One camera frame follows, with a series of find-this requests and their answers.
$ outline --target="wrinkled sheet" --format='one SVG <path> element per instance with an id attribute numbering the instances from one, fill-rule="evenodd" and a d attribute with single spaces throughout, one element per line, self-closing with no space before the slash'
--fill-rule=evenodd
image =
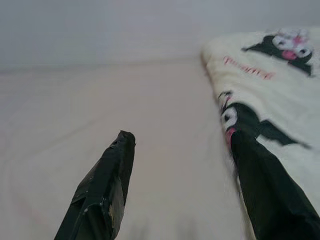
<path id="1" fill-rule="evenodd" d="M 0 239 L 52 240 L 119 130 L 136 153 L 117 240 L 249 239 L 199 59 L 2 72 Z"/>

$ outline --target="pink nose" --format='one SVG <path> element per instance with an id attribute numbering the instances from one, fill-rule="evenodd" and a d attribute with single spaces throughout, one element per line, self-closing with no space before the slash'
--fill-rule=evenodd
<path id="1" fill-rule="evenodd" d="M 304 40 L 303 40 L 303 38 L 301 36 L 296 36 L 293 39 L 293 43 L 294 43 L 294 45 L 298 45 L 298 44 L 304 43 Z"/>
<path id="2" fill-rule="evenodd" d="M 286 60 L 295 60 L 297 55 L 293 51 L 285 50 L 282 52 L 282 57 Z"/>

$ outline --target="blanket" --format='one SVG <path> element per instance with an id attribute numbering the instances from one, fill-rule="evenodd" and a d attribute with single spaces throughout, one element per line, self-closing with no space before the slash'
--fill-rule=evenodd
<path id="1" fill-rule="evenodd" d="M 206 44 L 255 236 L 320 239 L 320 28 L 238 33 Z"/>

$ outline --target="black ear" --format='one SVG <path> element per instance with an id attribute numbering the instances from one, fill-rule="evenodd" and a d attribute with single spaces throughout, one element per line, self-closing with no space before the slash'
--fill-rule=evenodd
<path id="1" fill-rule="evenodd" d="M 289 61 L 288 62 L 290 65 L 295 66 L 296 68 L 304 71 L 308 76 L 311 76 L 312 73 L 312 67 L 309 64 L 305 64 L 304 62 L 301 62 L 299 60 L 297 61 Z"/>
<path id="2" fill-rule="evenodd" d="M 263 41 L 261 43 L 252 45 L 250 47 L 244 47 L 242 48 L 242 51 L 256 51 L 256 52 L 261 52 L 264 54 L 272 55 L 273 54 L 273 49 L 275 46 L 273 45 L 272 40 L 275 38 L 273 35 L 267 35 L 263 38 Z"/>

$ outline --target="bed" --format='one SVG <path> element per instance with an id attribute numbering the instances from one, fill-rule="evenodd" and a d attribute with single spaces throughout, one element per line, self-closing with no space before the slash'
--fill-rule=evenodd
<path id="1" fill-rule="evenodd" d="M 202 51 L 259 240 L 320 239 L 320 28 L 218 37 Z"/>
<path id="2" fill-rule="evenodd" d="M 120 130 L 136 147 L 117 240 L 250 239 L 198 57 L 2 71 L 0 239 L 54 239 Z"/>

